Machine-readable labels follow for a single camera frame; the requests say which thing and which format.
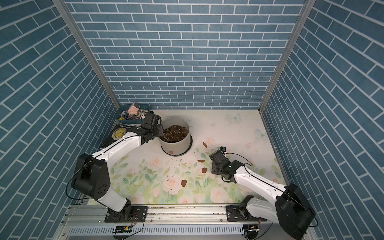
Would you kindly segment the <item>white ceramic pot with soil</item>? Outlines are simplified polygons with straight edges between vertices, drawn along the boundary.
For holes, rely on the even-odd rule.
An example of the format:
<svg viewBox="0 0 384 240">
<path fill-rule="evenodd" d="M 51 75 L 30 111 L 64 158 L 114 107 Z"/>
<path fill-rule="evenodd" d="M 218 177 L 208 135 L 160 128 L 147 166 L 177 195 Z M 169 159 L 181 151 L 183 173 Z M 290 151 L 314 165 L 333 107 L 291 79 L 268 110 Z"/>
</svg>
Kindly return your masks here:
<svg viewBox="0 0 384 240">
<path fill-rule="evenodd" d="M 191 136 L 189 124 L 181 118 L 168 118 L 162 122 L 164 136 L 159 139 L 167 143 L 177 143 Z"/>
</svg>

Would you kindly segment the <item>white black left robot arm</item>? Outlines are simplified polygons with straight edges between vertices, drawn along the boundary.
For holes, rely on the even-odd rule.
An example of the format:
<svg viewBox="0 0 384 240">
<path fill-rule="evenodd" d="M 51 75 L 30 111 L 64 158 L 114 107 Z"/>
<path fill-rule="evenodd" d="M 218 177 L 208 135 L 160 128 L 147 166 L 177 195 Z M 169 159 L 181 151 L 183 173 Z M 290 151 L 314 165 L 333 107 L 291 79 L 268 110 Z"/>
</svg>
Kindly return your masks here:
<svg viewBox="0 0 384 240">
<path fill-rule="evenodd" d="M 91 155 L 78 157 L 71 179 L 72 188 L 117 214 L 129 214 L 131 203 L 111 186 L 110 170 L 124 155 L 161 136 L 161 117 L 153 112 L 146 113 L 141 125 L 128 126 L 119 140 Z"/>
</svg>

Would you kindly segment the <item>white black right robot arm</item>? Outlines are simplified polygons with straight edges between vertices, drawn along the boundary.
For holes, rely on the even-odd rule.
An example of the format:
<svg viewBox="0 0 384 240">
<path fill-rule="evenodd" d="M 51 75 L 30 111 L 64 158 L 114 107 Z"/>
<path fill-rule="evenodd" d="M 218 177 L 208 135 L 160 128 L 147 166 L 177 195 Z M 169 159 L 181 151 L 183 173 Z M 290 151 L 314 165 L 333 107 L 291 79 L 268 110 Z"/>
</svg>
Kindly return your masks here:
<svg viewBox="0 0 384 240">
<path fill-rule="evenodd" d="M 246 187 L 266 200 L 262 202 L 252 195 L 246 196 L 238 206 L 242 220 L 270 220 L 295 240 L 301 240 L 316 220 L 315 210 L 302 190 L 295 184 L 284 186 L 256 174 L 249 162 L 230 161 L 224 150 L 221 148 L 210 155 L 212 173 L 220 175 L 224 182 Z"/>
</svg>

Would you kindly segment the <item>teal tray with clutter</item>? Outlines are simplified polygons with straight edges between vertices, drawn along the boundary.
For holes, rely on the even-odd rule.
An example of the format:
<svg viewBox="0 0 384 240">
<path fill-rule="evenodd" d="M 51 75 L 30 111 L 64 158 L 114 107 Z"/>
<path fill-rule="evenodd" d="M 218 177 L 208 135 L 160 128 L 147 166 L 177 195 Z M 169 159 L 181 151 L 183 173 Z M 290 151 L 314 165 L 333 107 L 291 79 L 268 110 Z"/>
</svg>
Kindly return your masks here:
<svg viewBox="0 0 384 240">
<path fill-rule="evenodd" d="M 130 103 L 121 106 L 115 113 L 115 119 L 120 124 L 133 125 L 141 124 L 145 118 L 144 114 L 150 111 L 150 105 Z"/>
</svg>

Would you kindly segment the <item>black book gold cover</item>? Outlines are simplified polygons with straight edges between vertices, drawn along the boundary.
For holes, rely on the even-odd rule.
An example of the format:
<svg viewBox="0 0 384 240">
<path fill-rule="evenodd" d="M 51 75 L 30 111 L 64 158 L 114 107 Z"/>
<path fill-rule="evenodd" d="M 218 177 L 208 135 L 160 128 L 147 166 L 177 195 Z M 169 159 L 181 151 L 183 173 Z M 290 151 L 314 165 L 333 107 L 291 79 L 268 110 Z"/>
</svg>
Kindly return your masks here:
<svg viewBox="0 0 384 240">
<path fill-rule="evenodd" d="M 136 126 L 137 125 L 117 124 L 100 145 L 100 150 L 108 149 L 110 146 L 114 146 L 115 142 L 118 142 L 121 138 L 123 138 L 129 129 Z"/>
</svg>

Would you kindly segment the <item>white vent grille strip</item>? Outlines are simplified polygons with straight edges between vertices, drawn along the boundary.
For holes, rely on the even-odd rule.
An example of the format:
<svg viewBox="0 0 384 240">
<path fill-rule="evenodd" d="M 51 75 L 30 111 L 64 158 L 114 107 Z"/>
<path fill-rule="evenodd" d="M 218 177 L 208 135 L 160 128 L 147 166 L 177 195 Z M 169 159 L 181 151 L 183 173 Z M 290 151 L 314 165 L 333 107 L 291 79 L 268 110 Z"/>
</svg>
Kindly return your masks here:
<svg viewBox="0 0 384 240">
<path fill-rule="evenodd" d="M 145 225 L 137 226 L 128 233 L 115 233 L 116 226 L 75 226 L 71 227 L 69 236 L 176 236 L 176 235 L 241 235 L 242 225 Z"/>
</svg>

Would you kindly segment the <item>left green circuit board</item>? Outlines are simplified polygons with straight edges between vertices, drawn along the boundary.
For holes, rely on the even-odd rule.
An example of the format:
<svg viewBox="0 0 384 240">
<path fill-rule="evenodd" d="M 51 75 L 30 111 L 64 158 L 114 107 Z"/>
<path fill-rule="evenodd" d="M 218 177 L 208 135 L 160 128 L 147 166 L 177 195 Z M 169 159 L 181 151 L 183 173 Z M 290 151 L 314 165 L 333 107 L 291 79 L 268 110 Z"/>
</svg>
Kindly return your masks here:
<svg viewBox="0 0 384 240">
<path fill-rule="evenodd" d="M 130 235 L 133 231 L 133 226 L 116 226 L 113 230 L 113 235 Z"/>
</svg>

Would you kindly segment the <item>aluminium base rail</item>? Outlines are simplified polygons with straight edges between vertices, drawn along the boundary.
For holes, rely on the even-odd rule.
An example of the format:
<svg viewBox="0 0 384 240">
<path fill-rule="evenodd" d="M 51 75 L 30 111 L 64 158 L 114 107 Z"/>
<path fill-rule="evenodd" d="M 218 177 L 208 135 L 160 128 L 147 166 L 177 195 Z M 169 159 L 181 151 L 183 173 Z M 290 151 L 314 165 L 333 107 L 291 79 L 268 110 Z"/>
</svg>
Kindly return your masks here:
<svg viewBox="0 0 384 240">
<path fill-rule="evenodd" d="M 191 225 L 191 224 L 257 224 L 256 218 L 246 220 L 237 205 L 132 205 L 134 217 L 140 217 L 145 225 Z M 71 205 L 65 214 L 66 225 L 114 225 L 108 209 L 102 205 Z"/>
</svg>

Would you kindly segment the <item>aluminium corner post left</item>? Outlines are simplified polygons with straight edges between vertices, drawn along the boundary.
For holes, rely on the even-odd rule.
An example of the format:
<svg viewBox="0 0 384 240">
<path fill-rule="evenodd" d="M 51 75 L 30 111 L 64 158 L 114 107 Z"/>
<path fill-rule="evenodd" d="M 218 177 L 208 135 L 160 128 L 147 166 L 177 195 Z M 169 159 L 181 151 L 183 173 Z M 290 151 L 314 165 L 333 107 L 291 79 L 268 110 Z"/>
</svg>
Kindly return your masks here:
<svg viewBox="0 0 384 240">
<path fill-rule="evenodd" d="M 58 10 L 59 14 L 63 18 L 64 22 L 66 23 L 67 27 L 69 28 L 70 32 L 72 33 L 73 37 L 75 38 L 76 42 L 78 43 L 79 47 L 81 48 L 83 54 L 87 58 L 89 64 L 91 65 L 92 69 L 96 73 L 97 77 L 99 78 L 101 84 L 107 91 L 109 97 L 113 101 L 114 105 L 118 109 L 121 104 L 114 93 L 110 83 L 108 82 L 103 70 L 101 69 L 99 63 L 97 62 L 94 54 L 92 53 L 91 48 L 89 47 L 86 39 L 84 38 L 79 26 L 77 25 L 74 17 L 72 16 L 71 12 L 69 11 L 69 8 L 67 7 L 65 1 L 62 0 L 52 0 L 54 6 Z"/>
</svg>

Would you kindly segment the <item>aluminium corner post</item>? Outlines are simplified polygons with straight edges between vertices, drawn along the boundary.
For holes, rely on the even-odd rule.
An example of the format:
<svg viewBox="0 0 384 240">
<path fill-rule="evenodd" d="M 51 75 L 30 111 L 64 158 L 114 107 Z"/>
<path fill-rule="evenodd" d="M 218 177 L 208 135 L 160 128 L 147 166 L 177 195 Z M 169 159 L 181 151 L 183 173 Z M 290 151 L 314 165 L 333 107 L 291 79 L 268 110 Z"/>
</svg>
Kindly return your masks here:
<svg viewBox="0 0 384 240">
<path fill-rule="evenodd" d="M 67 7 L 65 1 L 62 0 L 52 0 L 54 6 L 58 10 L 59 14 L 63 18 L 64 22 L 66 23 L 67 27 L 69 28 L 70 32 L 72 33 L 73 37 L 75 38 L 76 42 L 78 43 L 79 47 L 81 48 L 83 54 L 87 58 L 89 64 L 91 65 L 92 69 L 96 73 L 97 77 L 99 78 L 101 84 L 107 91 L 109 97 L 113 101 L 114 105 L 118 109 L 121 104 L 114 93 L 110 83 L 108 82 L 103 70 L 101 69 L 99 63 L 97 62 L 94 54 L 92 53 L 91 48 L 89 47 L 86 39 L 84 38 L 79 26 L 77 25 L 74 17 L 72 16 L 71 12 L 69 11 L 69 8 Z"/>
<path fill-rule="evenodd" d="M 279 81 L 279 78 L 283 72 L 283 69 L 288 61 L 288 58 L 295 46 L 295 43 L 297 42 L 298 38 L 299 38 L 299 35 L 304 27 L 304 24 L 306 23 L 306 20 L 308 19 L 309 17 L 309 14 L 315 4 L 315 0 L 308 0 L 305 2 L 300 14 L 299 14 L 299 17 L 298 17 L 298 20 L 293 28 L 293 31 L 290 35 L 290 38 L 288 39 L 287 41 L 287 45 L 283 51 L 283 54 L 281 56 L 281 59 L 279 61 L 279 64 L 275 70 L 275 73 L 274 73 L 274 76 L 271 78 L 271 82 L 267 88 L 267 91 L 266 91 L 266 94 L 264 95 L 263 97 L 263 100 L 261 102 L 261 105 L 260 105 L 260 108 L 259 108 L 259 112 L 261 115 L 264 114 L 265 112 L 265 109 L 267 107 L 267 104 L 269 102 L 269 99 L 274 91 L 274 88 L 276 87 L 278 81 Z"/>
</svg>

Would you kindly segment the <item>aluminium corner post right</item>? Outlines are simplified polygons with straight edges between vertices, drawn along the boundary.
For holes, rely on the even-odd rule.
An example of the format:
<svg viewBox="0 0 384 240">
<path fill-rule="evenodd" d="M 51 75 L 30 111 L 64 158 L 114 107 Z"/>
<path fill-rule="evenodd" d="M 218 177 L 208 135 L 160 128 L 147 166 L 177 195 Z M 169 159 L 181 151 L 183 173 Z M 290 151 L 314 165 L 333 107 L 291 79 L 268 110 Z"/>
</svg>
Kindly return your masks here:
<svg viewBox="0 0 384 240">
<path fill-rule="evenodd" d="M 269 102 L 269 99 L 274 91 L 274 88 L 276 87 L 278 81 L 279 81 L 279 78 L 283 72 L 283 69 L 288 61 L 288 58 L 295 46 L 295 43 L 297 42 L 298 38 L 299 38 L 299 35 L 304 27 L 304 24 L 306 23 L 306 20 L 308 19 L 309 17 L 309 14 L 315 4 L 315 0 L 308 0 L 305 2 L 300 14 L 299 14 L 299 17 L 298 17 L 298 20 L 293 28 L 293 31 L 290 35 L 290 38 L 288 39 L 287 41 L 287 45 L 283 51 L 283 54 L 281 56 L 281 59 L 279 61 L 279 64 L 275 70 L 275 73 L 274 73 L 274 76 L 271 78 L 271 82 L 267 88 L 267 91 L 266 91 L 266 94 L 264 95 L 263 97 L 263 100 L 261 102 L 261 105 L 260 105 L 260 108 L 259 108 L 259 112 L 261 115 L 264 114 L 265 112 L 265 109 L 267 107 L 267 104 Z"/>
</svg>

